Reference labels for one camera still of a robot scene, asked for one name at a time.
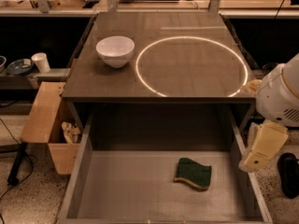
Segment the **black cable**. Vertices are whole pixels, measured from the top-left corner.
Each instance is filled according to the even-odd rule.
[[[9,107],[9,106],[11,106],[11,105],[13,105],[13,104],[15,104],[15,103],[17,103],[18,101],[13,101],[13,102],[11,102],[11,103],[9,103],[9,104],[7,104],[7,105],[1,105],[0,104],[0,108],[5,108],[5,107]]]
[[[0,202],[2,201],[3,197],[4,197],[10,190],[14,189],[15,187],[18,187],[19,184],[23,183],[23,182],[24,182],[24,181],[25,181],[25,180],[32,174],[32,172],[34,171],[34,163],[36,163],[36,162],[32,162],[32,160],[30,159],[29,155],[28,155],[27,153],[25,153],[25,154],[26,154],[26,160],[27,160],[27,161],[30,163],[30,165],[31,165],[30,173],[29,173],[23,180],[21,180],[17,185],[12,186],[10,189],[7,189],[7,190],[0,196]],[[2,223],[5,224],[5,221],[4,221],[4,219],[3,219],[2,215],[1,215],[1,213],[0,213],[0,219],[1,219]]]
[[[18,149],[3,150],[3,151],[0,151],[0,154],[1,153],[14,153],[14,152],[18,152],[18,151],[19,151]]]
[[[2,121],[2,119],[0,118],[0,121],[3,123],[4,127],[6,127],[7,131],[10,133],[10,136],[14,139],[14,141],[17,142],[17,144],[19,145],[19,141],[12,135],[11,131],[9,130],[9,128],[7,127],[7,125]]]
[[[280,7],[278,8],[278,12],[277,14],[275,15],[274,19],[278,16],[278,13],[280,12],[281,8],[282,8],[282,5],[284,3],[285,0],[282,0],[281,4],[280,4]]]

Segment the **illuminated circle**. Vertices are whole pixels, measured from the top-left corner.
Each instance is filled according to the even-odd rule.
[[[145,79],[141,76],[140,70],[139,70],[140,69],[139,68],[139,64],[140,64],[140,59],[141,59],[142,55],[147,50],[149,50],[150,48],[152,48],[153,46],[155,46],[157,44],[163,43],[165,41],[178,40],[178,39],[191,39],[191,40],[206,41],[206,42],[208,42],[210,44],[217,45],[217,46],[219,46],[219,47],[221,47],[223,49],[228,50],[232,54],[234,54],[234,56],[242,63],[242,67],[244,69],[244,74],[245,74],[244,75],[244,80],[242,82],[242,85],[239,88],[237,88],[236,91],[234,91],[231,94],[227,95],[228,97],[233,97],[236,94],[238,94],[240,92],[241,87],[244,86],[247,83],[247,81],[248,81],[248,70],[247,70],[247,67],[246,67],[245,63],[243,62],[242,58],[237,53],[235,53],[232,49],[229,49],[228,47],[226,47],[222,43],[219,43],[219,42],[211,40],[211,39],[203,38],[203,37],[198,37],[198,36],[174,36],[174,37],[164,38],[164,39],[161,39],[161,40],[158,40],[158,41],[155,41],[155,42],[149,44],[147,47],[145,47],[143,50],[141,50],[141,52],[139,53],[139,55],[138,55],[138,57],[136,59],[135,70],[136,70],[137,76],[140,79],[141,83],[146,88],[148,88],[150,91],[156,93],[159,96],[163,96],[163,97],[169,96],[169,95],[167,95],[165,93],[159,92],[159,91],[155,90],[154,88],[152,88],[152,86],[148,82],[146,82]]]

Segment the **gray countertop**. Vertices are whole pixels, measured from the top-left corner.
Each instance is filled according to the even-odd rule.
[[[111,68],[95,46],[108,36],[135,41],[132,60]],[[251,100],[254,79],[221,16],[208,12],[104,12],[64,88],[71,102]]]

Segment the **white cup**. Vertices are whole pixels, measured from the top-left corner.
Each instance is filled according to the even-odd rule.
[[[47,59],[47,54],[39,52],[37,54],[34,54],[31,57],[31,60],[35,63],[40,73],[46,73],[49,72],[50,66]]]

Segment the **sponge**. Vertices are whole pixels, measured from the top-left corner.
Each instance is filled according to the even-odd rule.
[[[175,182],[185,182],[200,190],[208,190],[211,183],[212,167],[202,165],[188,158],[181,158]]]

